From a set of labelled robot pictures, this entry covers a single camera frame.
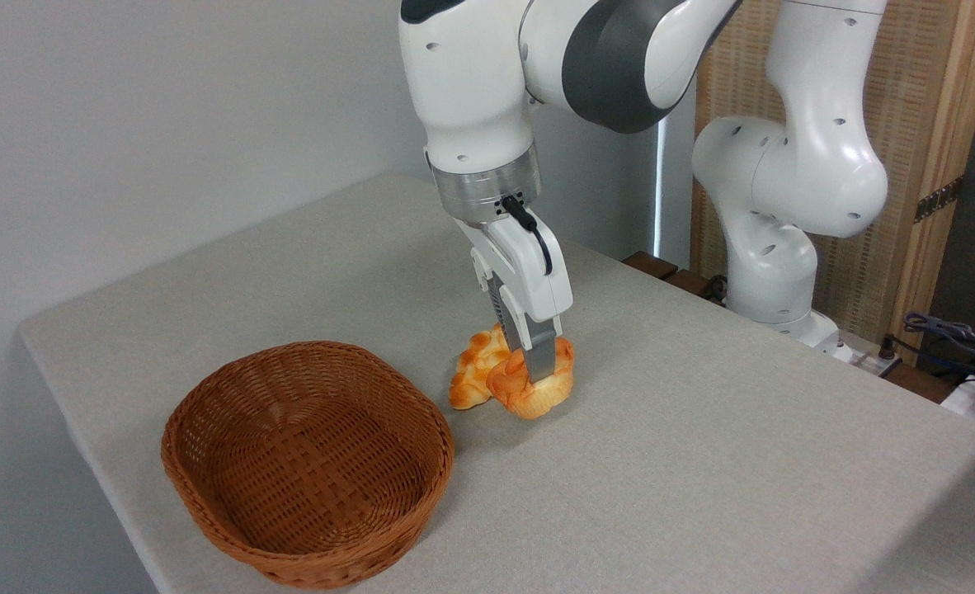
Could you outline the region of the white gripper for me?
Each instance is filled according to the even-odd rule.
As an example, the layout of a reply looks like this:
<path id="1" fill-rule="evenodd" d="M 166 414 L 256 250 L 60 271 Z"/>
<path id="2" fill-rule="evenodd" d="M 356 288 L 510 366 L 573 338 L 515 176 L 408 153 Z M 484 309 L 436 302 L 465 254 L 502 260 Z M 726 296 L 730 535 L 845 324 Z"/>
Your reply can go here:
<path id="1" fill-rule="evenodd" d="M 483 290 L 488 288 L 509 351 L 524 353 L 529 380 L 537 383 L 555 373 L 555 317 L 568 311 L 573 299 L 557 238 L 538 215 L 527 214 L 536 222 L 533 232 L 513 217 L 477 226 L 461 219 L 455 223 L 473 244 L 473 268 Z M 511 304 L 525 314 L 519 309 L 514 314 Z M 528 330 L 528 347 L 522 328 Z"/>

